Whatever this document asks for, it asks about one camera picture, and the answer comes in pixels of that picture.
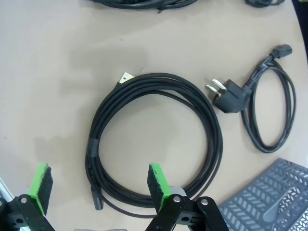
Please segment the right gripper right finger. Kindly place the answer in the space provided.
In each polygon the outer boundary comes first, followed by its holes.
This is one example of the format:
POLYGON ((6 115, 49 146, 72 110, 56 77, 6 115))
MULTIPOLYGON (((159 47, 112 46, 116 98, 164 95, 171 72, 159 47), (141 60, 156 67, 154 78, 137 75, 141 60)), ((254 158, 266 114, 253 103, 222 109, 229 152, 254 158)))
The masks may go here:
POLYGON ((147 184, 157 212, 148 231, 172 231, 176 225, 191 231, 228 230, 213 198, 191 200, 181 187, 169 186, 159 164, 149 165, 147 184))

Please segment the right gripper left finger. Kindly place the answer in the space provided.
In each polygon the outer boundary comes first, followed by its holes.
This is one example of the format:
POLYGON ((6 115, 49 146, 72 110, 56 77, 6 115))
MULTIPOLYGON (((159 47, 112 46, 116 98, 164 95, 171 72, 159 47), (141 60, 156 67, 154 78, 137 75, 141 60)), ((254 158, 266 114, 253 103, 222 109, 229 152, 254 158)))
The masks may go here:
POLYGON ((39 164, 28 193, 7 202, 7 230, 28 227, 31 231, 53 231, 46 219, 52 186, 51 167, 39 164))

